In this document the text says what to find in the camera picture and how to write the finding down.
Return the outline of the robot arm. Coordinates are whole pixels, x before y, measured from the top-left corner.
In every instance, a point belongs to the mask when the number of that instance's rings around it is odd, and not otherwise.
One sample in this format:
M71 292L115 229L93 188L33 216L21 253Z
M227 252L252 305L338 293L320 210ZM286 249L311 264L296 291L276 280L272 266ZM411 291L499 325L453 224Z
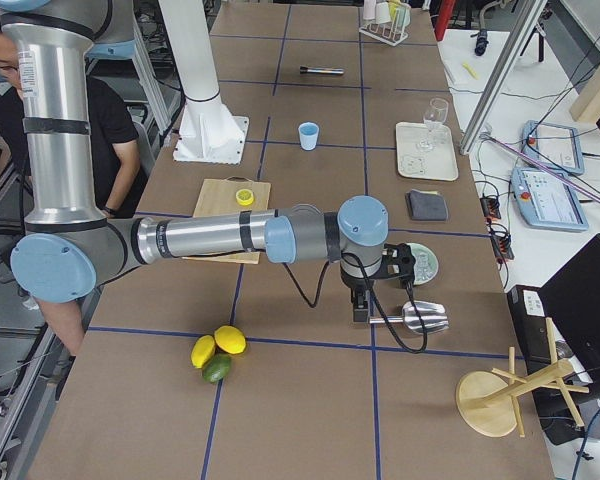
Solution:
M131 56L128 1L1 1L3 32L16 44L34 207L11 255L17 282L34 297L67 302L161 259L264 252L275 263L326 260L340 266L354 317L376 303L373 284L414 283L414 258L387 243L388 214L370 196L336 212L311 205L175 220L108 219L96 206L87 55Z

